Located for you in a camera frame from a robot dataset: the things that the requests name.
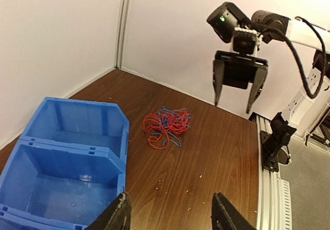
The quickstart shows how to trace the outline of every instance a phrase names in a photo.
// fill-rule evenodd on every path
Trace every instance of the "storage bin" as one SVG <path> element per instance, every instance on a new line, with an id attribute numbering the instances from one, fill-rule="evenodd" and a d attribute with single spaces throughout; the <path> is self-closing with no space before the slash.
<path id="1" fill-rule="evenodd" d="M 129 121 L 117 104 L 47 97 L 20 139 L 75 149 L 110 149 L 127 161 Z"/>
<path id="2" fill-rule="evenodd" d="M 31 133 L 47 136 L 35 128 Z M 111 148 L 84 150 L 19 140 L 0 177 L 0 219 L 16 217 L 36 229 L 85 229 L 125 191 L 125 172 L 126 164 L 118 162 Z"/>
<path id="3" fill-rule="evenodd" d="M 1 230 L 37 230 L 35 228 L 22 226 L 17 223 L 7 221 L 3 218 L 0 218 L 0 229 Z"/>

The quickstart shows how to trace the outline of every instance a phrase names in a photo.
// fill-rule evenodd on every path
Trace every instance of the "wooden table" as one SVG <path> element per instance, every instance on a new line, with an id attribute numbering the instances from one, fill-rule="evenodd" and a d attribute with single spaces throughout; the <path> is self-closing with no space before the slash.
<path id="1" fill-rule="evenodd" d="M 252 224 L 258 203 L 255 123 L 138 76 L 114 70 L 72 98 L 118 103 L 130 120 L 126 189 L 131 230 L 211 230 L 211 199 L 222 192 Z M 164 105 L 188 108 L 181 148 L 153 149 L 143 118 Z M 2 170 L 15 141 L 0 151 Z"/>

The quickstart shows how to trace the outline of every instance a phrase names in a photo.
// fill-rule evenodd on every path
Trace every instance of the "red wire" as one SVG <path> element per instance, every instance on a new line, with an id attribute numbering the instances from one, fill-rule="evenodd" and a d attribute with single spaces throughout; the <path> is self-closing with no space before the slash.
<path id="1" fill-rule="evenodd" d="M 190 114 L 186 110 L 170 112 L 166 110 L 160 110 L 156 113 L 148 114 L 143 120 L 143 131 L 151 132 L 155 131 L 159 133 L 158 136 L 151 135 L 148 138 L 149 144 L 158 150 L 164 150 L 170 145 L 169 133 L 180 135 L 189 130 Z M 155 142 L 161 140 L 163 135 L 166 135 L 166 146 L 157 147 Z"/>

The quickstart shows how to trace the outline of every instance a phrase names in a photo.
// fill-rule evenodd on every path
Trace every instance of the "black cable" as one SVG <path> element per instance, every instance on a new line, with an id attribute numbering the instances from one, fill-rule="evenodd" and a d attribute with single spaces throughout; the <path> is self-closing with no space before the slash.
<path id="1" fill-rule="evenodd" d="M 257 22 L 252 22 L 250 21 L 249 26 L 251 29 L 256 30 L 256 31 L 262 31 L 269 27 L 270 25 L 273 25 L 275 22 L 278 22 L 280 25 L 282 25 L 282 22 L 280 20 L 272 20 L 270 23 L 266 24 L 260 24 Z"/>
<path id="2" fill-rule="evenodd" d="M 300 61 L 300 58 L 299 58 L 299 55 L 296 51 L 296 49 L 294 48 L 293 44 L 291 43 L 291 41 L 285 36 L 285 34 L 283 32 L 281 32 L 279 29 L 276 29 L 276 28 L 273 28 L 273 27 L 267 27 L 265 28 L 263 31 L 261 31 L 260 34 L 263 34 L 265 32 L 272 32 L 272 33 L 275 33 L 277 35 L 279 35 L 285 42 L 286 44 L 289 46 L 290 50 L 292 51 L 292 54 L 294 56 L 294 59 L 298 65 L 298 69 L 299 69 L 299 73 L 300 73 L 300 77 L 301 77 L 301 80 L 303 81 L 303 86 L 304 86 L 304 89 L 308 95 L 308 97 L 310 99 L 313 99 L 313 98 L 316 98 L 321 90 L 321 87 L 322 87 L 322 84 L 323 84 L 323 77 L 324 77 L 324 74 L 325 74 L 325 67 L 326 67 L 326 52 L 325 52 L 325 45 L 324 45 L 324 42 L 320 36 L 320 34 L 314 29 L 314 27 L 305 19 L 301 18 L 301 20 L 303 22 L 305 22 L 312 30 L 313 32 L 316 34 L 316 36 L 318 37 L 318 39 L 320 40 L 321 42 L 321 45 L 322 45 L 322 54 L 323 54 L 323 65 L 322 65 L 322 71 L 321 71 L 321 77 L 320 77 L 320 81 L 319 81 L 319 84 L 315 90 L 315 93 L 312 93 L 308 87 L 308 82 L 307 82 L 307 78 L 306 78 L 306 75 L 305 75 L 305 72 L 304 72 L 304 68 L 303 68 L 303 65 Z"/>
<path id="3" fill-rule="evenodd" d="M 290 154 L 288 146 L 287 146 L 287 151 L 288 151 L 288 157 L 289 157 L 288 164 L 290 164 L 292 162 L 292 160 L 291 160 L 291 154 Z"/>
<path id="4" fill-rule="evenodd" d="M 299 17 L 299 16 L 296 16 L 295 19 L 296 19 L 296 20 L 300 20 L 300 21 L 302 21 L 302 18 Z M 329 30 L 325 29 L 325 28 L 322 27 L 322 26 L 319 26 L 319 25 L 316 25 L 316 24 L 313 24 L 313 23 L 311 23 L 311 25 L 314 26 L 314 27 L 320 28 L 320 29 L 322 29 L 322 30 L 325 30 L 325 31 L 327 31 L 327 32 L 330 32 Z"/>

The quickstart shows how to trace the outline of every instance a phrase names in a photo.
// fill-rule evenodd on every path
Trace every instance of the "tangled wire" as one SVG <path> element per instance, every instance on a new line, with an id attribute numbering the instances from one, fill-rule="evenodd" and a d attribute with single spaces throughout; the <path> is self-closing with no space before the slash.
<path id="1" fill-rule="evenodd" d="M 190 129 L 190 120 L 191 116 L 187 109 L 167 110 L 165 107 L 162 107 L 162 109 L 158 110 L 156 113 L 151 113 L 144 118 L 143 131 L 146 133 L 152 130 L 156 131 L 148 138 L 149 144 L 155 149 L 166 149 L 170 142 L 181 147 L 181 142 L 175 135 L 181 135 L 187 132 L 187 130 Z M 154 143 L 160 141 L 163 135 L 166 136 L 166 139 L 164 139 L 162 143 L 163 147 L 155 146 Z"/>

